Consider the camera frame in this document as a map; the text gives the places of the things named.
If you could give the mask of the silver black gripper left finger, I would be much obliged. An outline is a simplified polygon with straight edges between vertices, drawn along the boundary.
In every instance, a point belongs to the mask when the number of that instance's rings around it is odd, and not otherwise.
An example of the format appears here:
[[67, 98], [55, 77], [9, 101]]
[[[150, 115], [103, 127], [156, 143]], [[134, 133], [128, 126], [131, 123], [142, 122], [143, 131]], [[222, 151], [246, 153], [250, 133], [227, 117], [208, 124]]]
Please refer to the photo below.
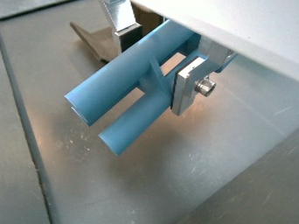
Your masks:
[[136, 17], [130, 0], [99, 0], [112, 29], [116, 51], [126, 51], [142, 38], [143, 26]]

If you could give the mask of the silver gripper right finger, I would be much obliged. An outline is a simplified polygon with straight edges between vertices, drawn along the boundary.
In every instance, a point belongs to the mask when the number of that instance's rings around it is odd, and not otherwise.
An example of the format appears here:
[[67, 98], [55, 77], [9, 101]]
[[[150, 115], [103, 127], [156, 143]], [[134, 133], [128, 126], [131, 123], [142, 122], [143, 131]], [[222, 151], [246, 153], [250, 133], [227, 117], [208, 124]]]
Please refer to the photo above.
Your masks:
[[194, 104], [196, 94], [208, 97], [216, 83], [211, 80], [212, 73], [220, 73], [236, 53], [226, 46], [202, 37], [198, 49], [182, 62], [175, 74], [172, 92], [172, 112], [179, 116]]

